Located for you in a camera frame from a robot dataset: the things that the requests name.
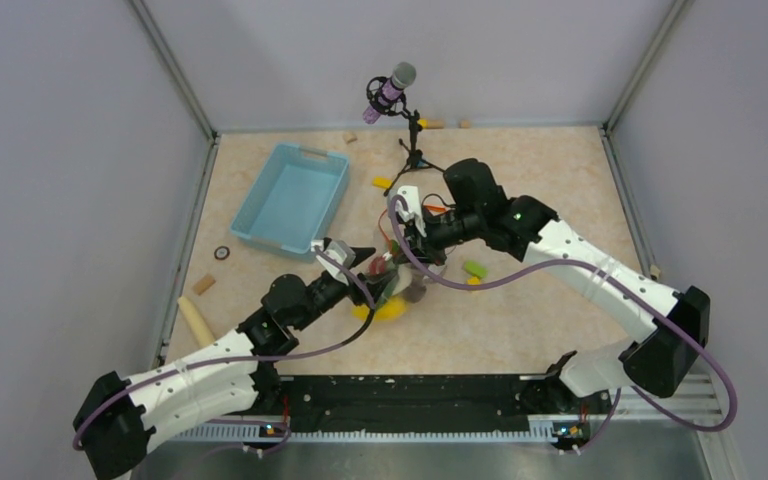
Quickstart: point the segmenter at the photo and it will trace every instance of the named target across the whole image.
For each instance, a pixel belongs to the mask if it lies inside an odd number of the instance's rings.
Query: green object
[[[465,261],[463,269],[466,273],[472,275],[473,277],[478,277],[482,280],[484,280],[484,277],[487,276],[487,269],[484,268],[484,265],[472,260]]]

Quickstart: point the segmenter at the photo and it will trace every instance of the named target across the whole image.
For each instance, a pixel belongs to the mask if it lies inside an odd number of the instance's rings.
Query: microphone stand
[[[391,183],[390,186],[384,190],[385,197],[388,196],[390,194],[390,190],[392,190],[393,187],[396,186],[396,182],[399,181],[399,178],[401,178],[401,176],[406,173],[416,172],[419,170],[428,170],[428,169],[434,169],[439,171],[440,173],[443,173],[442,168],[426,160],[422,155],[422,150],[416,148],[417,137],[419,136],[419,132],[422,131],[422,125],[419,124],[419,111],[414,110],[413,113],[405,113],[405,110],[402,110],[401,114],[403,117],[408,119],[408,132],[410,133],[410,148],[408,148],[408,146],[405,145],[404,140],[402,140],[401,138],[399,139],[399,145],[401,145],[402,148],[404,148],[405,151],[408,152],[408,158],[405,160],[405,165],[402,167],[401,170],[399,170],[399,173],[396,174],[396,178],[393,179],[393,183]]]

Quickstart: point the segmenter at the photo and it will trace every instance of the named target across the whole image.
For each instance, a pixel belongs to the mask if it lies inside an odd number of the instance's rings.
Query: blue basket
[[[231,223],[231,233],[261,250],[312,262],[310,242],[334,220],[349,183],[349,158],[279,143]]]

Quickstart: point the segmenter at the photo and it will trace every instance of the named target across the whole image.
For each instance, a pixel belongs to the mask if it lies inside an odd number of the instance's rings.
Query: wooden table surface
[[[376,176],[391,177],[405,152],[401,130],[356,132],[346,145],[342,131],[223,135],[205,200],[184,294],[219,337],[254,312],[274,278],[284,273],[306,282],[322,271],[306,264],[243,245],[230,233],[231,221],[249,187],[278,142],[294,142],[346,153],[350,181],[328,231],[349,245],[368,246],[379,214],[386,208]],[[426,130],[419,147],[426,158],[445,168],[464,158],[487,163],[509,196],[540,199],[591,243],[628,266],[639,268],[628,225],[620,206],[598,130],[595,127]],[[417,185],[421,195],[435,192],[451,199],[442,176],[432,170],[411,173],[400,184]],[[217,261],[220,245],[231,256]],[[445,276],[465,282],[466,259],[484,264],[490,279],[522,268],[512,257],[494,252],[481,241],[459,246]],[[216,284],[196,296],[192,285],[204,274]],[[296,353],[337,343],[351,335],[360,320],[348,301],[337,305],[303,332]],[[563,353],[587,350],[623,338],[610,318],[578,293],[545,272],[511,285],[470,293],[429,286],[425,298],[401,318],[373,323],[358,341],[336,352],[278,364],[282,374],[440,374],[543,372]],[[167,361],[197,349],[180,312]]]

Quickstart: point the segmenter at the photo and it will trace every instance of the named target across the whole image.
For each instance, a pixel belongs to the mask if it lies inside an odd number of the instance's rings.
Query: metal frame
[[[169,74],[173,86],[176,88],[181,99],[187,106],[193,119],[198,124],[199,129],[210,141],[209,153],[205,160],[205,166],[202,171],[202,177],[198,186],[196,200],[193,205],[193,209],[189,214],[188,227],[184,237],[184,243],[178,258],[175,277],[172,281],[170,296],[163,315],[161,335],[157,345],[156,356],[154,360],[154,365],[157,365],[165,360],[166,349],[168,348],[168,339],[171,336],[175,317],[177,315],[176,300],[183,289],[185,272],[189,265],[190,256],[192,255],[193,244],[195,242],[199,220],[201,219],[204,200],[207,195],[207,188],[210,183],[210,177],[213,172],[213,166],[216,161],[216,155],[219,149],[220,137],[217,131],[211,125],[210,120],[207,117],[207,114],[205,113],[201,104],[199,103],[191,84],[184,75],[180,64],[176,60],[175,55],[173,54],[169,44],[164,38],[164,35],[162,34],[160,28],[151,15],[151,12],[145,5],[144,0],[125,0],[125,2],[129,5],[129,7],[133,10],[134,14],[139,19],[140,24],[145,31],[150,44],[152,45],[152,48],[157,54],[158,61]],[[617,193],[619,194],[620,202],[626,214],[629,230],[631,232],[632,240],[638,254],[638,260],[640,261],[640,266],[644,272],[650,275],[656,275],[656,272],[659,270],[657,270],[655,256],[644,231],[641,214],[635,202],[634,194],[623,160],[614,147],[613,134],[617,126],[621,123],[624,114],[633,102],[636,93],[640,90],[652,68],[657,63],[657,59],[663,51],[664,46],[667,44],[670,35],[675,30],[676,26],[686,14],[688,7],[692,3],[692,0],[673,1],[665,18],[661,22],[645,53],[640,59],[637,68],[634,70],[632,76],[626,83],[609,117],[599,128],[602,144],[605,149],[605,154],[608,158],[608,164],[610,166],[614,182],[617,185]],[[708,377],[707,374],[692,374],[688,375],[685,383],[687,385],[683,384],[680,391],[677,392],[674,397],[663,401],[664,404],[668,408],[678,408],[683,413],[689,414],[693,420],[700,424],[711,425],[718,421],[721,415],[719,412],[721,411],[722,406],[713,406],[717,404],[719,399],[716,397],[715,389],[712,386],[710,377]],[[623,397],[621,400],[618,410],[619,414],[617,415],[616,420],[665,421],[664,417],[661,417],[657,412],[654,412],[654,410],[652,410],[647,404],[643,403],[643,401],[636,395],[629,395],[630,393],[631,391],[627,390],[627,396]],[[566,418],[566,416],[563,415],[545,417],[546,418],[536,416],[534,420],[538,422],[569,420],[569,418]],[[731,433],[699,433],[698,438],[712,479],[739,480],[747,478],[745,468],[743,467],[743,464],[740,460],[740,455],[738,454]],[[180,440],[197,441],[197,439],[193,438],[193,436],[187,438],[186,435]],[[308,440],[328,441],[327,439],[323,438],[311,438]],[[338,438],[338,441],[345,442],[346,440],[347,438],[345,437]]]

